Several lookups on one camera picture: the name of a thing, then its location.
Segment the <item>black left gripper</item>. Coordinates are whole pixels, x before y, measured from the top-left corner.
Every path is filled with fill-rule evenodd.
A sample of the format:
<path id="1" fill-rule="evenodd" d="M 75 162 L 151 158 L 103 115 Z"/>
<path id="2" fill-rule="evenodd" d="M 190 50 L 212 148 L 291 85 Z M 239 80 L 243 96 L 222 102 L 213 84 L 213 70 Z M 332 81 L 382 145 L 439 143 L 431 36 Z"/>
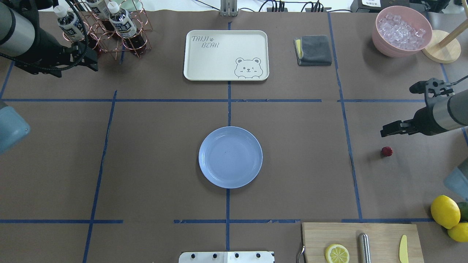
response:
<path id="1" fill-rule="evenodd" d="M 89 45 L 90 36 L 63 46 L 57 39 L 38 28 L 33 46 L 22 55 L 22 70 L 37 75 L 39 73 L 62 77 L 62 71 L 74 66 L 85 66 L 98 71 L 97 52 Z"/>

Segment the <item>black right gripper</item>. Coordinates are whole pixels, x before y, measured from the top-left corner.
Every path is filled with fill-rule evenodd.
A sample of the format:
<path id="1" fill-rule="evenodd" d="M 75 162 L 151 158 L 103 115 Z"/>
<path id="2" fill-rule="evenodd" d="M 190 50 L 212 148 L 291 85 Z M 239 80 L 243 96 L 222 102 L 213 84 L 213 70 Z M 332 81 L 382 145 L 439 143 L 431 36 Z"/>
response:
<path id="1" fill-rule="evenodd" d="M 455 129 L 455 120 L 449 110 L 449 100 L 454 95 L 451 86 L 451 82 L 435 78 L 410 86 L 411 93 L 424 94 L 426 106 L 419 109 L 411 120 L 384 125 L 380 131 L 381 137 L 416 133 L 433 136 Z"/>

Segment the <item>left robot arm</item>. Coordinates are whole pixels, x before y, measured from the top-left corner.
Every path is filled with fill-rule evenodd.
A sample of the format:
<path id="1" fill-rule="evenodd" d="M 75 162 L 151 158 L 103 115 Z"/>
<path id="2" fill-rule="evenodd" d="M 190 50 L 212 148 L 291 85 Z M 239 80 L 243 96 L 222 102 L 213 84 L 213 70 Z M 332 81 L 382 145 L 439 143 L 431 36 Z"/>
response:
<path id="1" fill-rule="evenodd" d="M 79 34 L 70 47 L 40 27 L 40 10 L 52 7 L 64 30 Z M 64 70 L 85 66 L 98 71 L 97 52 L 89 46 L 90 36 L 75 4 L 67 0 L 2 0 L 1 56 L 32 75 L 43 73 L 57 78 Z"/>

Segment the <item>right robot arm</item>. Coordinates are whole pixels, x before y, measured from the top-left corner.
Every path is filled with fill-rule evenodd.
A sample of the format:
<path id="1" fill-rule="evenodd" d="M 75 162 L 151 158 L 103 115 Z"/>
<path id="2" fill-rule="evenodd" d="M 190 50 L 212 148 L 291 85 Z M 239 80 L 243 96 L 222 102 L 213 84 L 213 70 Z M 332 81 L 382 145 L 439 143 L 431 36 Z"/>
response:
<path id="1" fill-rule="evenodd" d="M 468 125 L 468 92 L 454 93 L 452 86 L 460 83 L 444 82 L 431 78 L 413 84 L 409 90 L 413 94 L 423 94 L 426 106 L 419 109 L 412 119 L 395 121 L 384 125 L 381 137 L 395 134 L 413 135 L 422 133 L 433 136 Z"/>

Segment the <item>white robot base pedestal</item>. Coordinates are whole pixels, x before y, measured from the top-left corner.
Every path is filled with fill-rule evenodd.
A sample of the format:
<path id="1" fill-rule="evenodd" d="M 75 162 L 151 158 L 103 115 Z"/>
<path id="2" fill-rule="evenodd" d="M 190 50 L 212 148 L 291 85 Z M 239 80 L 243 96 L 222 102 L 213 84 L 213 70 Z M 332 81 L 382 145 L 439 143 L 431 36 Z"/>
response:
<path id="1" fill-rule="evenodd" d="M 270 251 L 211 251 L 184 252 L 179 263 L 274 263 L 274 252 Z"/>

